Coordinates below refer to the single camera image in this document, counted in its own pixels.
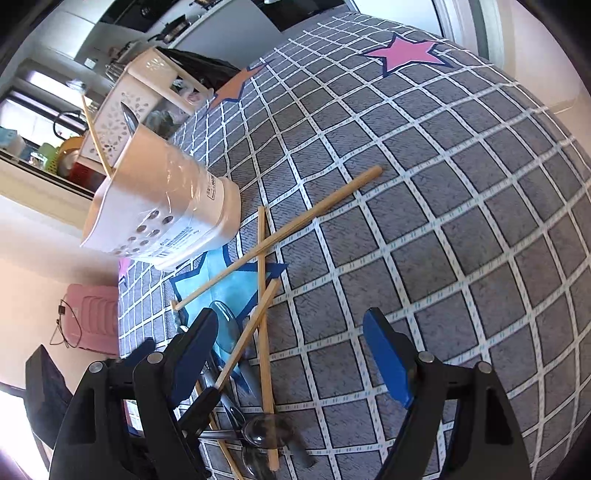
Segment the long wooden chopstick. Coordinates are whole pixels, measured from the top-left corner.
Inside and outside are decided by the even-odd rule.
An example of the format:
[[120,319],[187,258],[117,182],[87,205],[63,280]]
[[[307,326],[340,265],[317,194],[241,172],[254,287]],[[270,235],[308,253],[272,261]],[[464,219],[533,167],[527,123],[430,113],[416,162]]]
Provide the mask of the long wooden chopstick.
[[276,231],[276,233],[271,234],[270,237],[266,237],[265,239],[263,239],[263,241],[257,243],[256,246],[249,250],[249,252],[240,257],[238,261],[230,264],[228,267],[226,267],[224,270],[222,270],[216,276],[214,276],[211,280],[206,281],[204,285],[199,286],[196,290],[191,292],[187,297],[183,298],[179,302],[172,301],[170,303],[171,309],[174,312],[180,311],[190,302],[197,299],[199,295],[201,295],[208,289],[211,289],[212,286],[224,279],[230,273],[235,272],[235,270],[238,270],[246,263],[249,263],[250,260],[256,258],[260,254],[266,254],[266,252],[269,251],[270,248],[276,245],[278,242],[283,241],[283,239],[286,239],[291,234],[300,231],[302,228],[313,222],[315,218],[318,218],[322,216],[322,214],[325,214],[326,211],[332,209],[332,207],[344,200],[349,195],[353,195],[353,193],[355,193],[356,190],[359,190],[360,187],[363,187],[370,183],[370,181],[377,179],[377,177],[382,175],[383,171],[384,169],[382,166],[375,165],[367,169],[359,176],[356,176],[356,178],[350,180],[349,183],[346,183],[346,185],[339,188],[339,190],[332,192],[331,195],[325,197],[325,199],[322,199],[322,201],[318,202],[318,204],[315,205],[313,208],[305,211],[301,215],[298,215],[294,218],[294,220],[291,220],[290,223],[287,223],[286,225],[281,227],[279,231]]

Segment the black chair back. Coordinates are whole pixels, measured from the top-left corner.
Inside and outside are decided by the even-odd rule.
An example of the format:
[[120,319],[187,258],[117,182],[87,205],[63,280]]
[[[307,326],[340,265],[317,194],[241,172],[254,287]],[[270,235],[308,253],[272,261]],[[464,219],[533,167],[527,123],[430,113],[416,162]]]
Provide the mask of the black chair back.
[[24,402],[31,428],[53,449],[73,395],[44,345],[27,359],[25,383]]

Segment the pink plastic stool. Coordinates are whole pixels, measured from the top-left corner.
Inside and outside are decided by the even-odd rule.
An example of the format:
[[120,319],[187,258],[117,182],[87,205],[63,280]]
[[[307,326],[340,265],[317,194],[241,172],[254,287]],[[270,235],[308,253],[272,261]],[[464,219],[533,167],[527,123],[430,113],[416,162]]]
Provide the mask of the pink plastic stool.
[[117,356],[118,290],[114,286],[70,284],[60,321],[66,341],[76,348]]

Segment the metal spoon on table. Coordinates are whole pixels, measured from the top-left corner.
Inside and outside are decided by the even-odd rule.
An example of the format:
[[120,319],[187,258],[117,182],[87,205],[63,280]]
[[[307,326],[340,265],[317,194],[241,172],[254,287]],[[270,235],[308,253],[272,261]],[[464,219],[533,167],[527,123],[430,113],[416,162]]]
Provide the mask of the metal spoon on table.
[[277,414],[262,414],[238,429],[204,430],[198,437],[208,440],[239,440],[266,450],[287,446],[296,434],[286,419]]

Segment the beige utensil holder cup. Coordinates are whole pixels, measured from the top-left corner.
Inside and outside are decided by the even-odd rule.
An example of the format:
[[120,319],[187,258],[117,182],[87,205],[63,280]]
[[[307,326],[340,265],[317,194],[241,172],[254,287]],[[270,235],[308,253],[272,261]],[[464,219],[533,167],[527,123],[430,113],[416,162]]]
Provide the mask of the beige utensil holder cup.
[[94,194],[80,246],[171,270],[228,243],[241,210],[235,182],[140,125]]

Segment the grey checked tablecloth with stars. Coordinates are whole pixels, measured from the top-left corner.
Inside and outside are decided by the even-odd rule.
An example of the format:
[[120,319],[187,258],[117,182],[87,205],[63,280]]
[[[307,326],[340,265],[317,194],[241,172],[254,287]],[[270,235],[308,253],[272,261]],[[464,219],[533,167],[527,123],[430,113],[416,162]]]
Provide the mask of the grey checked tablecloth with stars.
[[173,143],[238,184],[228,252],[374,165],[383,174],[273,249],[276,407],[314,465],[281,479],[372,479],[404,420],[363,339],[378,307],[442,361],[490,362],[532,475],[550,477],[590,417],[590,158],[508,74],[410,26],[346,13],[259,58],[242,99]]

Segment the wooden chopstick in holder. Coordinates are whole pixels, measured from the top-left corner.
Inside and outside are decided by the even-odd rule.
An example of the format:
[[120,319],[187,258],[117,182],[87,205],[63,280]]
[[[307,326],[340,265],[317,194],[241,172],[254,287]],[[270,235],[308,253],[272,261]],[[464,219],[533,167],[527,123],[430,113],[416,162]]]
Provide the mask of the wooden chopstick in holder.
[[107,158],[107,156],[106,156],[106,154],[105,154],[105,152],[104,152],[104,150],[102,148],[102,145],[100,143],[100,139],[99,139],[98,133],[97,133],[97,131],[95,129],[94,122],[93,122],[92,116],[90,114],[90,110],[88,108],[88,105],[87,105],[87,102],[86,102],[84,96],[81,96],[81,101],[82,101],[84,115],[85,115],[86,121],[87,121],[88,131],[89,131],[89,134],[90,134],[90,136],[92,138],[92,142],[94,144],[96,153],[97,153],[97,155],[99,157],[100,163],[101,163],[101,165],[102,165],[102,167],[103,167],[103,169],[105,171],[106,176],[109,179],[112,179],[113,178],[113,175],[114,175],[113,168],[108,163],[108,158]]

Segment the metal spoon in holder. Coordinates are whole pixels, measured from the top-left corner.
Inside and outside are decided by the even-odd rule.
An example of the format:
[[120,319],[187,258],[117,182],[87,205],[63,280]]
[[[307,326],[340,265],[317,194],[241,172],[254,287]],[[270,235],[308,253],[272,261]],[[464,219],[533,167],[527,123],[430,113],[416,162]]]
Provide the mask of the metal spoon in holder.
[[131,110],[129,106],[125,103],[120,103],[121,112],[123,115],[124,122],[127,126],[129,131],[129,135],[133,137],[138,129],[139,120],[137,119],[135,113]]

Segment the white perforated storage rack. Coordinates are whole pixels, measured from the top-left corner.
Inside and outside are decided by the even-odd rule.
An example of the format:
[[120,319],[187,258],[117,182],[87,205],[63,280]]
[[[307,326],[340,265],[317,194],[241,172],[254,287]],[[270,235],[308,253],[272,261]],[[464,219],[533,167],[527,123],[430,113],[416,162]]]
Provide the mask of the white perforated storage rack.
[[[142,122],[163,101],[191,116],[212,96],[212,89],[205,88],[157,48],[145,50],[127,64],[92,118],[108,163],[116,163],[130,138],[121,102]],[[80,158],[100,162],[89,133],[82,143]]]

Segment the black garbage bag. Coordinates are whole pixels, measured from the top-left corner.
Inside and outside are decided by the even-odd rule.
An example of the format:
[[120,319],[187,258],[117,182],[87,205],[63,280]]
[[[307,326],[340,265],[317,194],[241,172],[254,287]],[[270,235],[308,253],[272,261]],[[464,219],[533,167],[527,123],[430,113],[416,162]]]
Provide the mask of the black garbage bag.
[[205,57],[197,53],[157,47],[168,59],[198,80],[207,89],[217,91],[239,73],[238,68],[224,60]]

